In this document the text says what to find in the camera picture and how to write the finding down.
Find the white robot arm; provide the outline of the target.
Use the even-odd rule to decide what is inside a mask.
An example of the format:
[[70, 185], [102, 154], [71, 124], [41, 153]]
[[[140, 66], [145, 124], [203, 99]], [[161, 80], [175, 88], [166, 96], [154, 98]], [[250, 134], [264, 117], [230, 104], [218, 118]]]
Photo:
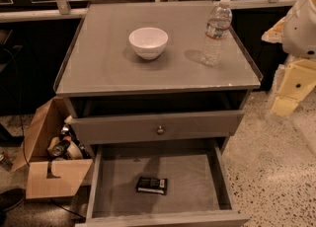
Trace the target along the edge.
[[262, 40], [281, 43], [294, 60], [284, 68], [271, 112], [288, 116], [316, 87], [316, 0], [297, 0]]

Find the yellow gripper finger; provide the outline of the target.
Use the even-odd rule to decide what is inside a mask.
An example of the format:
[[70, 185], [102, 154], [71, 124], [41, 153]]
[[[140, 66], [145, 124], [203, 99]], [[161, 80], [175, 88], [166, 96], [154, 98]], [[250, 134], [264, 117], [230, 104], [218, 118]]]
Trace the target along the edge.
[[289, 63], [276, 92], [272, 113], [289, 116], [316, 87], [316, 62], [299, 59]]

